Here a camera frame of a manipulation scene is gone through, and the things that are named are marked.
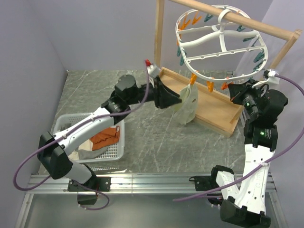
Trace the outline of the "pale green underwear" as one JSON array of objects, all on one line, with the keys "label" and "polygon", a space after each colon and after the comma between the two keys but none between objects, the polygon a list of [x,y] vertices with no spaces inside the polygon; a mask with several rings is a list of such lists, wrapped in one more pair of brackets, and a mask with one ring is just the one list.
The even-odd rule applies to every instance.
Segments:
[{"label": "pale green underwear", "polygon": [[180,124],[186,125],[191,122],[196,115],[198,106],[198,88],[196,84],[188,84],[180,90],[182,102],[174,106],[173,118]]}]

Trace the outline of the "white oval clip hanger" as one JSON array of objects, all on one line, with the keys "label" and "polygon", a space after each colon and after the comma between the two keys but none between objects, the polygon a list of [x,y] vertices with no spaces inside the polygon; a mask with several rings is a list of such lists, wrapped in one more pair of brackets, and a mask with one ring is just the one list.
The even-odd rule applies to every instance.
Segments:
[{"label": "white oval clip hanger", "polygon": [[262,50],[265,52],[264,60],[254,63],[254,67],[260,62],[264,62],[266,66],[268,60],[266,44],[257,30],[248,29],[224,19],[224,16],[229,12],[248,18],[249,16],[245,12],[228,5],[215,5],[215,8],[222,10],[218,17],[208,13],[203,14],[197,9],[190,9],[177,19],[175,25],[176,44],[181,48],[181,56],[184,58],[183,66],[206,81],[247,80],[261,70],[258,72],[250,70],[230,76],[206,76],[199,69],[201,64],[216,63],[220,60],[229,61],[230,58],[238,54],[255,54],[257,56]]}]

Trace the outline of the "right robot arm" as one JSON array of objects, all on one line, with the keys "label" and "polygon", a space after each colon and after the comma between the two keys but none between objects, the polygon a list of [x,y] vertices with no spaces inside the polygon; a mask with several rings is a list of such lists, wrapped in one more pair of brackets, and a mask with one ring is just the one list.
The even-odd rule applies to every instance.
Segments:
[{"label": "right robot arm", "polygon": [[258,88],[250,79],[242,84],[229,84],[230,100],[242,105],[248,114],[244,126],[245,166],[248,178],[241,185],[221,190],[220,219],[243,228],[268,228],[265,192],[269,161],[275,154],[278,132],[275,122],[288,104],[287,97],[268,84]]}]

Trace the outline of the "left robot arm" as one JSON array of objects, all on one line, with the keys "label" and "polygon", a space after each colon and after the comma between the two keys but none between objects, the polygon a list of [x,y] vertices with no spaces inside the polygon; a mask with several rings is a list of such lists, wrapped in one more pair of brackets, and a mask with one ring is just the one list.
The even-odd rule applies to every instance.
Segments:
[{"label": "left robot arm", "polygon": [[85,191],[96,190],[98,181],[94,172],[69,159],[69,154],[89,138],[121,122],[131,112],[130,105],[150,101],[159,109],[181,103],[180,96],[165,86],[159,76],[149,78],[140,87],[134,76],[121,76],[110,98],[88,117],[55,135],[50,132],[41,135],[39,161],[53,179],[66,177],[77,181]]}]

